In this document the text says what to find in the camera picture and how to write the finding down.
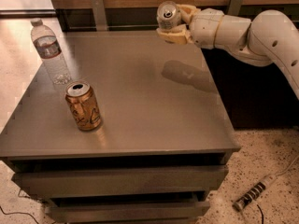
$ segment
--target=desk drawer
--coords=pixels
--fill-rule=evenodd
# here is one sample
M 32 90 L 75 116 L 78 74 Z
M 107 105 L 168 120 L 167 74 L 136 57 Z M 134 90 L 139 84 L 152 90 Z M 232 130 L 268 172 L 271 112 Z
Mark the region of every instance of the desk drawer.
M 159 193 L 61 199 L 46 213 L 56 222 L 167 221 L 200 217 L 209 208 L 202 192 Z
M 41 199 L 217 189 L 226 166 L 184 166 L 20 173 L 13 181 Z

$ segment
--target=white bottle cap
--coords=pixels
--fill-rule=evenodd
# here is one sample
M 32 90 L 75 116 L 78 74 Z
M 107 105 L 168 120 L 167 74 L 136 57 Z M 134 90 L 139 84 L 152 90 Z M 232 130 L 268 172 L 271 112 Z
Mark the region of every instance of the white bottle cap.
M 37 18 L 37 19 L 32 19 L 32 20 L 31 20 L 31 24 L 32 24 L 33 26 L 40 26 L 40 25 L 43 24 L 43 21 L 42 21 L 41 19 L 39 19 L 39 18 Z

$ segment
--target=bottle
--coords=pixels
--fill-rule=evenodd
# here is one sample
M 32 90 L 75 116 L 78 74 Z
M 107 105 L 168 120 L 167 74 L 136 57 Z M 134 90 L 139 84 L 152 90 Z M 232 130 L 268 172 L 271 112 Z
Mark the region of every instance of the bottle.
M 32 19 L 31 39 L 54 84 L 64 85 L 71 80 L 64 55 L 55 33 L 41 19 Z

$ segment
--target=black surface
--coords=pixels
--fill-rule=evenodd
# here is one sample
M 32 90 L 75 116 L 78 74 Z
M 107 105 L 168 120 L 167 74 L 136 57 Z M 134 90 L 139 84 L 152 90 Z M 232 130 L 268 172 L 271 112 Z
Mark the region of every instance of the black surface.
M 299 101 L 275 64 L 256 67 L 220 49 L 202 49 L 234 128 L 299 125 Z

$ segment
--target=speckled floor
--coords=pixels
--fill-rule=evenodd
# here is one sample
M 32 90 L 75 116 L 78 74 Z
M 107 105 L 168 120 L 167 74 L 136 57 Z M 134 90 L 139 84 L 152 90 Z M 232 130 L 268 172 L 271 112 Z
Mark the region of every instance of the speckled floor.
M 52 27 L 57 26 L 53 19 L 46 21 L 51 22 Z M 0 61 L 0 86 L 6 87 L 0 90 L 0 132 L 40 65 L 38 57 L 32 54 L 28 36 L 30 29 L 27 20 L 17 23 L 0 21 L 0 53 L 6 57 L 4 63 Z M 26 51 L 22 56 L 20 49 Z M 18 59 L 21 63 L 9 60 L 16 55 L 20 56 Z M 204 217 L 198 219 L 197 224 L 262 223 L 256 203 L 252 203 L 241 214 L 233 209 L 233 201 L 265 175 L 283 170 L 299 153 L 299 131 L 295 128 L 235 131 L 235 141 L 242 148 L 229 160 L 229 174 L 219 190 L 208 195 L 211 207 Z M 20 189 L 10 181 L 12 175 L 12 171 L 0 161 L 0 206 L 6 213 L 29 213 L 36 220 L 25 214 L 6 216 L 0 212 L 0 224 L 53 223 L 44 215 L 42 204 L 23 197 L 26 195 L 23 192 L 19 193 Z M 280 176 L 257 203 L 263 210 L 264 223 L 299 223 L 299 161 L 288 173 Z

